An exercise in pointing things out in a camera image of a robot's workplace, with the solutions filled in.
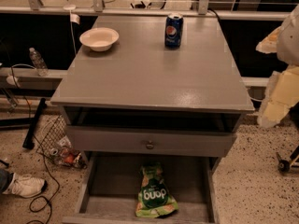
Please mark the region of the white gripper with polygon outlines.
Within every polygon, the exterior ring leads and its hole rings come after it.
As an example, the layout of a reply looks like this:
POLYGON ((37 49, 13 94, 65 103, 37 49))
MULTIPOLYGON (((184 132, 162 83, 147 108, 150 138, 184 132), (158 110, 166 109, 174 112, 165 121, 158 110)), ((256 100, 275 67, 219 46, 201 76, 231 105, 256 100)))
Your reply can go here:
POLYGON ((258 124, 271 128, 280 124, 299 103, 299 5, 280 27, 258 43, 256 50, 277 53, 278 58, 289 65, 282 73, 274 72, 269 78, 259 109, 258 124))

